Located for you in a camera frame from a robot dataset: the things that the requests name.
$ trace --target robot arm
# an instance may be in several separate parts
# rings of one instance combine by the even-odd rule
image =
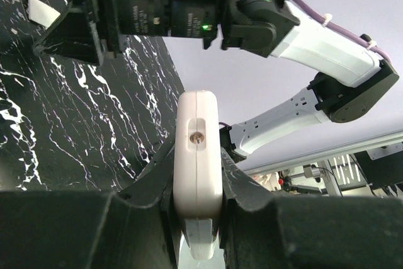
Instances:
[[[221,145],[239,162],[261,146],[298,129],[327,121],[354,121],[368,113],[399,79],[386,60],[380,60],[378,68],[366,81],[362,79],[368,73],[357,77],[356,83],[362,83],[355,88],[318,73],[306,88],[286,102],[248,121],[220,129]]]
[[[362,117],[399,78],[389,61],[288,0],[70,0],[34,50],[101,65],[104,54],[124,51],[125,35],[200,38],[207,49],[218,26],[223,50],[282,57],[319,72],[285,103],[221,130],[221,144],[236,161],[302,127]]]

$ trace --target black marble surface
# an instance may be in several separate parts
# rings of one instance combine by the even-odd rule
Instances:
[[[61,12],[67,0],[41,0]],[[101,67],[37,57],[25,0],[0,0],[0,190],[120,190],[174,129],[183,86],[161,38]]]

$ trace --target white ceiling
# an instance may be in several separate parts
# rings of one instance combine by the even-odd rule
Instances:
[[[403,0],[305,0],[333,22],[357,35],[369,34],[391,56],[403,75]],[[307,86],[316,72],[285,59],[260,58],[242,50],[209,50],[200,40],[166,38],[167,47],[186,90],[213,91],[219,114],[229,124],[248,120],[282,103]],[[291,155],[347,143],[403,128],[403,79],[363,118],[331,122],[299,130],[260,148],[240,167],[280,161]]]

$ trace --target white object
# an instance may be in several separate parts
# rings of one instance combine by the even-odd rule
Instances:
[[[179,97],[173,197],[192,257],[209,260],[222,208],[219,114],[209,91]]]
[[[369,157],[372,160],[377,160],[381,159],[383,157],[387,157],[391,154],[397,154],[398,152],[403,151],[403,143],[399,142],[396,144],[388,145],[388,146],[382,146],[374,149],[370,149],[369,151],[366,151],[369,155]]]
[[[325,18],[325,21],[323,21],[322,26],[327,27],[330,21],[333,19],[333,15],[331,13],[326,13],[323,15],[323,18]]]
[[[324,123],[329,118],[318,111],[315,93],[304,88],[288,101],[242,123],[232,125],[231,142],[235,152],[248,156],[261,146],[298,129]]]
[[[322,26],[292,2],[287,1],[287,5],[300,25],[294,26],[272,56],[299,62],[352,88],[380,70],[375,52]]]
[[[368,46],[366,47],[367,50],[372,49],[373,47],[376,47],[378,45],[378,43],[375,40],[370,40],[368,42]]]
[[[60,13],[46,3],[39,0],[28,0],[28,19],[30,21],[48,28],[59,16]]]

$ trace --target purple cable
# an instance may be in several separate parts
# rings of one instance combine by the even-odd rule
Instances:
[[[320,24],[323,24],[323,22],[325,22],[325,18],[323,16],[321,16],[320,14],[318,14],[317,12],[315,12],[303,0],[291,0],[291,1],[293,1],[297,6],[299,6],[302,9],[302,11],[307,13],[313,20],[316,20]],[[350,40],[361,45],[362,47],[367,48],[369,46],[368,42],[366,42],[365,40],[361,39],[359,36],[351,33],[349,30],[346,30],[345,28],[342,28],[341,26],[339,26],[333,22],[329,22],[326,27],[331,29],[332,31],[335,31],[335,32],[345,36],[346,38],[349,38]],[[392,63],[389,56],[382,49],[378,48],[377,46],[372,47],[371,51],[379,54],[386,61],[389,61],[390,63]]]

